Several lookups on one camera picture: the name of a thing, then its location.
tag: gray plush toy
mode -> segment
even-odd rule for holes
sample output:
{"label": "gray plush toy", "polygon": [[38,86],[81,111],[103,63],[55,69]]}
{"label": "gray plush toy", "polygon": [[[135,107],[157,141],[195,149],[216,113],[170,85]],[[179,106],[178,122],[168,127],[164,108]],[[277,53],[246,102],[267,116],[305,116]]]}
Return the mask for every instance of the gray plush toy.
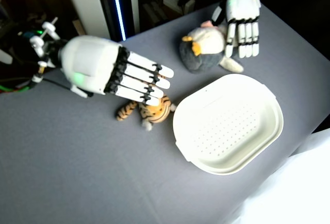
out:
{"label": "gray plush toy", "polygon": [[179,48],[182,62],[192,73],[205,72],[216,65],[234,73],[243,72],[238,62],[224,56],[225,38],[225,26],[204,22],[182,38]]}

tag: dark background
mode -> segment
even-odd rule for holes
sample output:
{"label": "dark background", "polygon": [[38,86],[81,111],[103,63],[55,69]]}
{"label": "dark background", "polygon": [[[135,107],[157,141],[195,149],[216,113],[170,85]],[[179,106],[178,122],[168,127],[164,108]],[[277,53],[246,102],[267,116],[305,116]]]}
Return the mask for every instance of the dark background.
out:
{"label": "dark background", "polygon": [[[141,4],[151,1],[153,0],[139,0],[140,9]],[[195,9],[200,9],[216,2],[218,0],[196,0]],[[326,58],[330,58],[330,46],[327,38],[330,32],[330,23],[328,22],[330,20],[330,0],[261,0],[261,2],[304,37]],[[59,17],[57,29],[62,38],[69,39],[77,35],[72,21],[77,19],[78,16],[70,0],[1,0],[1,4],[6,8],[13,21],[18,24],[17,28],[9,36],[3,38],[0,33],[1,49],[6,50],[16,40],[15,35],[19,30],[27,27],[41,28],[41,23],[38,24],[33,19],[27,22],[31,14],[39,17],[43,16],[46,20],[51,20],[57,16]],[[142,10],[140,11],[141,19],[143,20],[143,12]],[[142,30],[149,28],[143,25],[141,27],[143,28]],[[21,63],[11,66],[0,64],[0,79],[15,76],[29,77],[35,71],[36,66],[33,63],[21,61]],[[330,127],[329,119],[319,129]]]}

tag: white basket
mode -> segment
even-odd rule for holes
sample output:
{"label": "white basket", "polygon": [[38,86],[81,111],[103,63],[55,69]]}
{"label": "white basket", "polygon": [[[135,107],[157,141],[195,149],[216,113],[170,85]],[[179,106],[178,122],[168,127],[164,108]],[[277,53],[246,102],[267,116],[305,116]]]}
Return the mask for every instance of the white basket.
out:
{"label": "white basket", "polygon": [[283,114],[265,85],[231,74],[185,98],[174,113],[173,130],[187,161],[208,173],[228,175],[279,137]]}

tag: white cloth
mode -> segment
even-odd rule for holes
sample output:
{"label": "white cloth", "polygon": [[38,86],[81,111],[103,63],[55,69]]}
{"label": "white cloth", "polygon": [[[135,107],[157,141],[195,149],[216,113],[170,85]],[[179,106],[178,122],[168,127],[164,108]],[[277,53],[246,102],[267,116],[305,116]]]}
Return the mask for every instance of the white cloth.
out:
{"label": "white cloth", "polygon": [[329,224],[330,129],[312,134],[242,205],[232,224]]}

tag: blue light strip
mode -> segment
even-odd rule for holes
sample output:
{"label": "blue light strip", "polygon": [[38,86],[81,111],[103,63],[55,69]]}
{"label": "blue light strip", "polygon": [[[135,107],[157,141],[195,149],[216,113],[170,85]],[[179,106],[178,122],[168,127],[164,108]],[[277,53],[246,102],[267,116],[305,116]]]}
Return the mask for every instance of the blue light strip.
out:
{"label": "blue light strip", "polygon": [[126,40],[126,35],[125,35],[124,23],[123,23],[123,18],[122,18],[122,11],[120,10],[119,0],[114,0],[114,1],[115,1],[115,6],[117,8],[117,14],[118,14],[118,18],[119,18],[120,30],[122,32],[123,40],[125,41]]}

